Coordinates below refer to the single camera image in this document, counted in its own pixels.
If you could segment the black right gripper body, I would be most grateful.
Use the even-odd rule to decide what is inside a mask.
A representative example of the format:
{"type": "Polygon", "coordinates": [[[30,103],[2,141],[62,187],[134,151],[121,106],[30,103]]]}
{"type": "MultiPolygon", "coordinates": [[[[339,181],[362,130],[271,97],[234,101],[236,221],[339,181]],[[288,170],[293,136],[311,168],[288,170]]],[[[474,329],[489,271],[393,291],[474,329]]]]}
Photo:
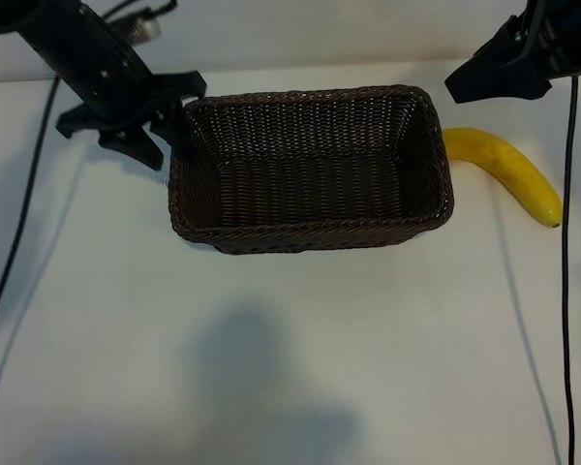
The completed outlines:
{"type": "Polygon", "coordinates": [[[540,80],[581,76],[581,1],[529,1],[519,19],[514,64],[540,80]]]}

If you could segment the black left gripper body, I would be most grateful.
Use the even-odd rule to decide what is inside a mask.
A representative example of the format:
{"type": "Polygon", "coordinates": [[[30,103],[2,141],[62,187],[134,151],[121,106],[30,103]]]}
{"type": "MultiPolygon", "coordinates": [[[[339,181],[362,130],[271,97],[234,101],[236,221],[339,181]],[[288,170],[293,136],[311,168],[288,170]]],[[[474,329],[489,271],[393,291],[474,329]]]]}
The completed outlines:
{"type": "Polygon", "coordinates": [[[165,103],[202,98],[197,71],[155,75],[127,41],[80,1],[40,1],[22,25],[22,38],[82,100],[56,129],[69,139],[83,130],[141,126],[165,103]]]}

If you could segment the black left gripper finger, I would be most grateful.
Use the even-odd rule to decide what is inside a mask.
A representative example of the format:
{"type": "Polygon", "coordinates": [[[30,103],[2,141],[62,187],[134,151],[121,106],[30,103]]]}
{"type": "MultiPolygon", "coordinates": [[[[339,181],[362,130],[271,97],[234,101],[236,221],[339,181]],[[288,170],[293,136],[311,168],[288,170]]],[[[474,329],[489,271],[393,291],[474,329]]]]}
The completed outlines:
{"type": "Polygon", "coordinates": [[[175,157],[192,161],[198,153],[180,100],[165,103],[155,110],[155,134],[170,146],[175,157]]]}
{"type": "Polygon", "coordinates": [[[159,171],[164,155],[141,126],[101,131],[99,145],[108,150],[126,155],[153,171],[159,171]]]}

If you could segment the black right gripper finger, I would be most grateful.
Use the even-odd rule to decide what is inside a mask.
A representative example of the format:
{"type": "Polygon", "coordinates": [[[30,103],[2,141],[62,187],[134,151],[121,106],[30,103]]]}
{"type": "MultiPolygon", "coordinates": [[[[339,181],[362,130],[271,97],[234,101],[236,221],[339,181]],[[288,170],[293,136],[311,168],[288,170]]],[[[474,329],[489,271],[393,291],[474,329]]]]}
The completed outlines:
{"type": "Polygon", "coordinates": [[[472,59],[512,60],[521,53],[526,41],[523,17],[511,16],[497,33],[474,53],[472,59]]]}
{"type": "Polygon", "coordinates": [[[506,55],[491,50],[478,51],[444,83],[457,104],[495,98],[537,100],[552,87],[527,61],[509,64],[506,55]]]}

